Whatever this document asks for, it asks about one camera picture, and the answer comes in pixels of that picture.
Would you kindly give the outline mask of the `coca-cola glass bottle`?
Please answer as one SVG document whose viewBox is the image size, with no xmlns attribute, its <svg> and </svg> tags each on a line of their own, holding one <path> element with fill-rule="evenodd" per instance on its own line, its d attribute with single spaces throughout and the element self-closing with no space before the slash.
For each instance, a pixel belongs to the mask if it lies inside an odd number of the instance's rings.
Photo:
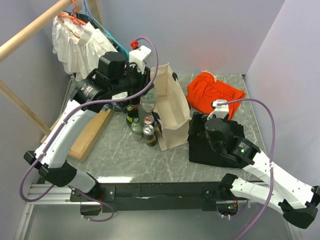
<svg viewBox="0 0 320 240">
<path fill-rule="evenodd" d="M 139 97 L 130 100 L 133 110 L 138 110 L 141 100 Z"/>
</svg>

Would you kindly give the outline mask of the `green glass bottle gold cap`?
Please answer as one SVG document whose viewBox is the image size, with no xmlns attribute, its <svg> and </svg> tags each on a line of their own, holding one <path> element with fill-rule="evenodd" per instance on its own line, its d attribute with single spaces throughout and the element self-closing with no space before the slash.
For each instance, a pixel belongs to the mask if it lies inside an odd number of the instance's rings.
<svg viewBox="0 0 320 240">
<path fill-rule="evenodd" d="M 127 110 L 126 123 L 127 123 L 128 127 L 130 128 L 133 123 L 133 120 L 135 118 L 139 117 L 138 105 L 129 104 L 126 107 L 126 110 Z"/>
</svg>

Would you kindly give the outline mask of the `cream canvas tote bag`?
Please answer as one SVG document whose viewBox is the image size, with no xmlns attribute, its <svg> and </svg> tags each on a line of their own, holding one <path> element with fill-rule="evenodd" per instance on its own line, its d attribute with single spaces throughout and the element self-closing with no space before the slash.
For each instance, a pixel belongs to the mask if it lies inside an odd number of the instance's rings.
<svg viewBox="0 0 320 240">
<path fill-rule="evenodd" d="M 160 65 L 154 80 L 156 89 L 155 132 L 162 151 L 186 144 L 190 109 L 178 78 L 169 64 Z"/>
</svg>

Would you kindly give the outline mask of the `red bull can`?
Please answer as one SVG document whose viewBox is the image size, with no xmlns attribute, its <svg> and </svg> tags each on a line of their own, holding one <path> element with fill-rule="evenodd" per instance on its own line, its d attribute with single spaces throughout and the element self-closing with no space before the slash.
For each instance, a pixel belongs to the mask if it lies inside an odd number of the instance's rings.
<svg viewBox="0 0 320 240">
<path fill-rule="evenodd" d="M 143 119 L 143 124 L 144 125 L 151 125 L 151 126 L 155 126 L 155 119 L 152 115 L 146 115 Z"/>
</svg>

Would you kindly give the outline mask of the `clear glass bottle green cap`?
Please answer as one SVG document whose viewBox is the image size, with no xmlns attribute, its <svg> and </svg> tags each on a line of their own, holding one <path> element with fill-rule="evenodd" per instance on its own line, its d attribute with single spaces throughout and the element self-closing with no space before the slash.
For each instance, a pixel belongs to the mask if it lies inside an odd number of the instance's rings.
<svg viewBox="0 0 320 240">
<path fill-rule="evenodd" d="M 143 127 L 137 117 L 132 119 L 131 132 L 135 140 L 141 140 L 143 138 Z"/>
</svg>

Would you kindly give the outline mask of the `dark soda can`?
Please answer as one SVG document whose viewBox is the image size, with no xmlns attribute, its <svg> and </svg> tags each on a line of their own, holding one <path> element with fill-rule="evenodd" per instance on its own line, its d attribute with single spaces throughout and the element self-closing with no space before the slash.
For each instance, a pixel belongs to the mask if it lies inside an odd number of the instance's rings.
<svg viewBox="0 0 320 240">
<path fill-rule="evenodd" d="M 157 136 L 155 134 L 155 129 L 152 125 L 146 124 L 142 129 L 145 142 L 149 147 L 153 147 L 157 144 Z"/>
</svg>

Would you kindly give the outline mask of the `pocari sweat plastic bottle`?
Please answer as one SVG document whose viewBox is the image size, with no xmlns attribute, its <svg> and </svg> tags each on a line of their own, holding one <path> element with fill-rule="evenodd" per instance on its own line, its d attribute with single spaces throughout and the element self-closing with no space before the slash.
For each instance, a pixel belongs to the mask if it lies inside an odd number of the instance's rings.
<svg viewBox="0 0 320 240">
<path fill-rule="evenodd" d="M 140 105 L 138 107 L 138 115 L 139 115 L 140 122 L 144 124 L 145 117 L 151 116 L 152 113 L 145 111 L 144 108 Z"/>
</svg>

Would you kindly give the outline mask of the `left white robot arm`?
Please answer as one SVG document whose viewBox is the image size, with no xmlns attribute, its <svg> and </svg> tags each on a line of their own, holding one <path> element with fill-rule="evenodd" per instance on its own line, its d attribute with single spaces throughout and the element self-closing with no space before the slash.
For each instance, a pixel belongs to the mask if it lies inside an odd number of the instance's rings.
<svg viewBox="0 0 320 240">
<path fill-rule="evenodd" d="M 151 50 L 142 47 L 130 51 L 128 57 L 106 52 L 99 58 L 97 68 L 77 83 L 52 132 L 35 151 L 24 154 L 24 159 L 47 182 L 78 189 L 88 201 L 99 197 L 96 179 L 77 170 L 66 157 L 83 128 L 105 104 L 135 100 L 151 88 L 151 70 L 146 67 L 150 55 Z"/>
</svg>

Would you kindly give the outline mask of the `black cloth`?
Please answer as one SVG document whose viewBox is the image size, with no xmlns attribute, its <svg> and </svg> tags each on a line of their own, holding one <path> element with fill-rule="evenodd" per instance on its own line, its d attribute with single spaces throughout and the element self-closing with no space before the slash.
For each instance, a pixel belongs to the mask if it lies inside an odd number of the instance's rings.
<svg viewBox="0 0 320 240">
<path fill-rule="evenodd" d="M 228 153 L 231 150 L 234 137 L 245 136 L 244 126 L 233 120 L 224 123 L 230 128 L 231 136 L 209 142 L 205 134 L 205 122 L 203 117 L 190 121 L 188 132 L 188 159 L 192 163 L 209 165 L 222 168 L 237 167 L 228 160 Z"/>
</svg>

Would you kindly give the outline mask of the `teal garment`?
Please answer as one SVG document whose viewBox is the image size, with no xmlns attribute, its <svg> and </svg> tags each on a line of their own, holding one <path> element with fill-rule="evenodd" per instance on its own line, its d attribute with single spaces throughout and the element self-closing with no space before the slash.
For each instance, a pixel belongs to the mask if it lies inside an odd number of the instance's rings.
<svg viewBox="0 0 320 240">
<path fill-rule="evenodd" d="M 105 30 L 103 33 L 106 35 L 106 37 L 111 42 L 111 44 L 115 47 L 115 49 L 118 52 L 124 54 L 127 60 L 129 60 L 129 52 L 107 30 Z"/>
</svg>

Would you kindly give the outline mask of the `orange cloth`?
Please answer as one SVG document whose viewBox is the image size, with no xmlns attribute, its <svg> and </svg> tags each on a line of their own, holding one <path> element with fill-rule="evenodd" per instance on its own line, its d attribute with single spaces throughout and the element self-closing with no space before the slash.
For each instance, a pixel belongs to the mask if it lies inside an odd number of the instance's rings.
<svg viewBox="0 0 320 240">
<path fill-rule="evenodd" d="M 245 96 L 244 90 L 234 88 L 217 79 L 212 73 L 203 71 L 187 86 L 186 100 L 195 110 L 209 114 L 213 111 L 212 102 L 216 100 L 230 102 L 243 99 Z"/>
</svg>

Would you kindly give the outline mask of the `white ruffled garment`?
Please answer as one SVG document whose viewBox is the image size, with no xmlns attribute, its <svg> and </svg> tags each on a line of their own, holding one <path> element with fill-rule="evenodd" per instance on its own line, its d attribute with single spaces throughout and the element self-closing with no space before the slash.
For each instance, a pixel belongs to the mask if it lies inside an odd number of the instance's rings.
<svg viewBox="0 0 320 240">
<path fill-rule="evenodd" d="M 117 51 L 100 29 L 89 22 L 75 25 L 68 17 L 53 19 L 52 42 L 52 52 L 67 74 L 75 74 L 77 82 L 98 67 L 101 56 Z"/>
</svg>

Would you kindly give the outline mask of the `dark floral garment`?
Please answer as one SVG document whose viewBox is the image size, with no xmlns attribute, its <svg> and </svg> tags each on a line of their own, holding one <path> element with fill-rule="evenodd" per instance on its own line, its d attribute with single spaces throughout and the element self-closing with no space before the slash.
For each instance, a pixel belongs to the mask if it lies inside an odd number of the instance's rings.
<svg viewBox="0 0 320 240">
<path fill-rule="evenodd" d="M 82 20 L 82 21 L 84 21 L 86 23 L 90 22 L 95 29 L 101 30 L 101 32 L 103 34 L 104 34 L 104 31 L 106 31 L 106 29 L 94 17 L 91 17 L 91 16 L 89 16 L 88 14 L 86 14 L 84 12 L 76 13 L 76 16 L 77 16 L 78 19 L 80 19 L 80 20 Z"/>
</svg>

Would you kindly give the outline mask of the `orange clothes hanger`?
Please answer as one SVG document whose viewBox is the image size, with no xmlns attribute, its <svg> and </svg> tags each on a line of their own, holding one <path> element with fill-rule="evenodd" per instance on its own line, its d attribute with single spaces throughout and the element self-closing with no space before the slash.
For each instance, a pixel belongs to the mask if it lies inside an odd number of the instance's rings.
<svg viewBox="0 0 320 240">
<path fill-rule="evenodd" d="M 64 14 L 64 13 L 61 12 L 58 15 L 58 17 L 59 18 L 68 18 L 76 26 L 86 26 L 87 23 L 84 22 L 83 20 L 77 18 L 77 16 L 76 16 L 76 12 L 78 13 L 81 10 L 81 2 L 79 2 L 77 4 L 75 0 L 72 0 L 72 3 L 73 3 L 72 14 L 68 15 L 68 14 Z"/>
</svg>

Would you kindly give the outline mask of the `wooden clothes rail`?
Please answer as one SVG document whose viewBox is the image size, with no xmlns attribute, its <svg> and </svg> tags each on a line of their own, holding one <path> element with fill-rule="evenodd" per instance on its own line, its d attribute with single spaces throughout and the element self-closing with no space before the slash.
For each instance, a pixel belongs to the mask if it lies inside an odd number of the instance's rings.
<svg viewBox="0 0 320 240">
<path fill-rule="evenodd" d="M 3 62 L 70 5 L 73 5 L 77 12 L 82 9 L 80 0 L 59 0 L 0 47 L 0 61 Z M 0 82 L 0 93 L 35 124 L 42 133 L 46 136 L 51 133 L 50 128 L 3 81 Z"/>
</svg>

